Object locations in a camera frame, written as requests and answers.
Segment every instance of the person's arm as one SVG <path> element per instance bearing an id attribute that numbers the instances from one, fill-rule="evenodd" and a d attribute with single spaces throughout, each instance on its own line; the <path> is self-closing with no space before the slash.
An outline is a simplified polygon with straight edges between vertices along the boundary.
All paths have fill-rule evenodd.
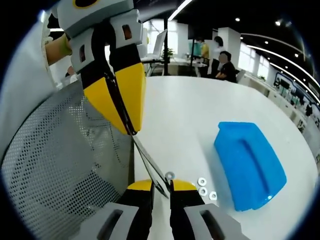
<path id="1" fill-rule="evenodd" d="M 216 79 L 225 79 L 227 77 L 226 75 L 226 66 L 223 65 L 222 69 L 218 72 L 218 74 L 215 76 Z"/>
<path id="2" fill-rule="evenodd" d="M 58 62 L 60 59 L 71 55 L 72 50 L 66 34 L 63 34 L 58 39 L 47 43 L 45 45 L 45 52 L 49 66 Z"/>
<path id="3" fill-rule="evenodd" d="M 219 72 L 218 74 L 220 74 L 219 76 L 217 76 L 218 79 L 225 79 L 227 77 L 227 75 L 225 75 L 224 73 Z"/>

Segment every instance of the blue foam block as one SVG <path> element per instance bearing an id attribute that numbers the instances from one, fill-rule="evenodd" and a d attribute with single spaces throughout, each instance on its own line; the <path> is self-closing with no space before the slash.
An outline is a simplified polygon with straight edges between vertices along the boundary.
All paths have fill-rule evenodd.
<path id="1" fill-rule="evenodd" d="M 285 171 L 254 123 L 220 122 L 214 141 L 236 211 L 256 210 L 286 184 Z"/>

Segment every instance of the yellow clothing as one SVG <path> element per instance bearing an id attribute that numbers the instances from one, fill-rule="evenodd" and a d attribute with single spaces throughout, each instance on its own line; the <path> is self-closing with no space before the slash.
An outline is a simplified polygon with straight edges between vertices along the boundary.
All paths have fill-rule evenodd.
<path id="1" fill-rule="evenodd" d="M 201 46 L 201 56 L 206 59 L 209 58 L 209 46 L 206 43 L 203 43 Z"/>

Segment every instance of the perforated metal mesh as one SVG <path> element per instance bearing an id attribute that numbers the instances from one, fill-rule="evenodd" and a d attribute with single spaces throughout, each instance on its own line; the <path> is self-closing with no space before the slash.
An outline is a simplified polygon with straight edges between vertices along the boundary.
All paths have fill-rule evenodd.
<path id="1" fill-rule="evenodd" d="M 128 186 L 131 138 L 105 120 L 80 82 L 24 122 L 2 165 L 8 194 L 39 239 L 68 239 Z"/>

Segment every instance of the metal washer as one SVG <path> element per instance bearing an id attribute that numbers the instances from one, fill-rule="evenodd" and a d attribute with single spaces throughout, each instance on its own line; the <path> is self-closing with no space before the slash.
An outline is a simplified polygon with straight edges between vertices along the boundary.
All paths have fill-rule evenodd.
<path id="1" fill-rule="evenodd" d="M 168 181 L 171 181 L 173 179 L 175 179 L 175 174 L 172 172 L 172 171 L 168 171 L 166 174 L 165 174 L 165 178 L 168 179 Z"/>
<path id="2" fill-rule="evenodd" d="M 207 180 L 204 177 L 199 177 L 198 185 L 204 187 L 207 184 Z"/>
<path id="3" fill-rule="evenodd" d="M 215 191 L 210 192 L 209 199 L 212 201 L 217 200 L 218 199 L 217 192 L 215 192 Z"/>
<path id="4" fill-rule="evenodd" d="M 204 186 L 202 186 L 198 189 L 198 193 L 201 197 L 205 197 L 208 194 L 208 190 Z"/>

